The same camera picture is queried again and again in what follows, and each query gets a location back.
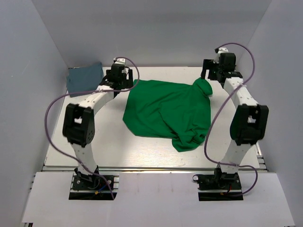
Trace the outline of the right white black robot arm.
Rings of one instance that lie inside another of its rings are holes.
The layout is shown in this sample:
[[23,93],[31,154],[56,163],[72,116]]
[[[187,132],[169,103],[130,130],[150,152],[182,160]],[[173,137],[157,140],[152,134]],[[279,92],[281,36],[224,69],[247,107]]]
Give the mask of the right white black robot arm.
[[214,60],[203,61],[201,79],[219,82],[236,108],[230,125],[231,142],[214,176],[214,184],[223,189],[235,178],[248,150],[264,138],[269,108],[260,105],[245,87],[243,76],[235,69],[235,54],[223,47],[215,52]]

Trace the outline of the green t shirt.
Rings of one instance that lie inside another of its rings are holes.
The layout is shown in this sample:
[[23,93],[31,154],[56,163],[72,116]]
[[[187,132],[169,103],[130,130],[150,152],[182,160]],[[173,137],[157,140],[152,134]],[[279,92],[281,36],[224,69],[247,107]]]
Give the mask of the green t shirt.
[[140,80],[129,93],[123,121],[135,136],[171,139],[176,151],[191,151],[210,128],[212,94],[204,79],[191,85]]

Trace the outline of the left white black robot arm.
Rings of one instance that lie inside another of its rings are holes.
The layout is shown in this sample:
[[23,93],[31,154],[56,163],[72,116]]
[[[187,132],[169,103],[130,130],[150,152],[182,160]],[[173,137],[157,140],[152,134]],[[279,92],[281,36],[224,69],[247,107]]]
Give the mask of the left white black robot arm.
[[80,160],[75,168],[76,175],[91,189],[100,183],[91,145],[95,136],[95,115],[119,94],[119,90],[130,89],[133,85],[132,70],[126,66],[125,59],[117,58],[111,69],[106,70],[106,75],[96,89],[97,93],[66,107],[62,133]]

